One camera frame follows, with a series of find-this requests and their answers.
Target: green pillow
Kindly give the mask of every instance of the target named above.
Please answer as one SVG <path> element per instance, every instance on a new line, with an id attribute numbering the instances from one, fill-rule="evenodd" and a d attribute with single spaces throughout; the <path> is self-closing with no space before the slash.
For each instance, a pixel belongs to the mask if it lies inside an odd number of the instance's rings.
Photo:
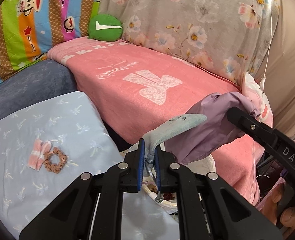
<path id="1" fill-rule="evenodd" d="M 108 14 L 98 14 L 89 21 L 89 38 L 98 41 L 116 41 L 122 36 L 122 23 Z"/>

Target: purple cloth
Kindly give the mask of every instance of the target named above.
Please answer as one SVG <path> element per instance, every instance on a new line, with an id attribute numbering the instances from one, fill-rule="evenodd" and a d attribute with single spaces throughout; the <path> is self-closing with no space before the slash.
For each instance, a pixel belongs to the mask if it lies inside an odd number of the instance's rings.
<path id="1" fill-rule="evenodd" d="M 239 92 L 210 94 L 186 112 L 204 114 L 207 121 L 167 140 L 165 150 L 173 153 L 178 163 L 186 165 L 242 137 L 245 133 L 230 123 L 226 116 L 227 110 L 234 106 L 254 118 L 260 115 L 255 105 Z"/>

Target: light blue bed sheet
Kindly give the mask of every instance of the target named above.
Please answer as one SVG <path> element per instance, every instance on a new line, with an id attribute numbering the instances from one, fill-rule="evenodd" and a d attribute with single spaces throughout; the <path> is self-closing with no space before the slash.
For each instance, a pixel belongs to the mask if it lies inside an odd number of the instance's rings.
<path id="1" fill-rule="evenodd" d="M 36 138 L 68 155 L 59 174 L 26 166 Z M 0 120 L 0 219 L 21 230 L 81 173 L 105 172 L 122 161 L 99 113 L 83 92 L 58 96 Z M 179 239 L 179 227 L 144 192 L 124 194 L 122 239 Z"/>

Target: blue gripper pad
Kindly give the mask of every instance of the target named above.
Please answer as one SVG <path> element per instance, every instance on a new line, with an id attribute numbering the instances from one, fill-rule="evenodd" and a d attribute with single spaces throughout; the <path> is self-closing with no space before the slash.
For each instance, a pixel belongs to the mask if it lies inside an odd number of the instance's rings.
<path id="1" fill-rule="evenodd" d="M 156 175 L 156 185 L 158 188 L 158 191 L 161 189 L 161 173 L 160 173 L 160 164 L 159 164 L 159 156 L 157 148 L 154 151 L 154 169 L 155 169 L 155 175 Z"/>
<path id="2" fill-rule="evenodd" d="M 143 169 L 144 169 L 144 155 L 145 155 L 145 142 L 143 139 L 140 139 L 138 144 L 138 151 L 140 151 L 140 159 L 137 166 L 137 190 L 140 191 L 143 181 Z"/>

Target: multicolored striped fabric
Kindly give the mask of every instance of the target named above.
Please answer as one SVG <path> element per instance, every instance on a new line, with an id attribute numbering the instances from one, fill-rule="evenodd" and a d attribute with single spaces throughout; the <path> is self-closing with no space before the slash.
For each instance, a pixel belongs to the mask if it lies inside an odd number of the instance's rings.
<path id="1" fill-rule="evenodd" d="M 100 0 L 4 0 L 0 6 L 0 84 L 46 58 L 58 43 L 87 36 Z"/>

